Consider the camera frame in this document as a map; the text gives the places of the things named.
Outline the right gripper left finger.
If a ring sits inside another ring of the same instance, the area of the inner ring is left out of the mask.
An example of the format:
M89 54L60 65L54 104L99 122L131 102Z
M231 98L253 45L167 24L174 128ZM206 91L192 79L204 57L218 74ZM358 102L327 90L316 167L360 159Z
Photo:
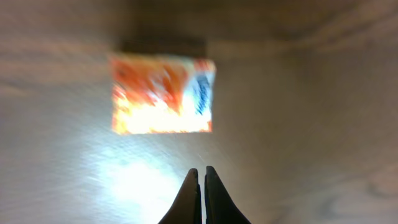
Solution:
M198 171L188 171L178 194L159 224L202 224L201 190Z

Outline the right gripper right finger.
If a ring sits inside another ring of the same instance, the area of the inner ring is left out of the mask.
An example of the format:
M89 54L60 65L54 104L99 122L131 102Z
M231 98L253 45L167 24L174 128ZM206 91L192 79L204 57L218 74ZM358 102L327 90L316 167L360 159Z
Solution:
M205 175L206 224L251 224L234 204L212 166Z

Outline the orange tissue pack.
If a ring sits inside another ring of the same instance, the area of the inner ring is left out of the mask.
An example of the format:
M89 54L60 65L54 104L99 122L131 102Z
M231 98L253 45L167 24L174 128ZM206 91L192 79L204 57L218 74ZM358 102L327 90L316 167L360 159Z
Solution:
M111 68L115 133L211 132L212 60L119 54Z

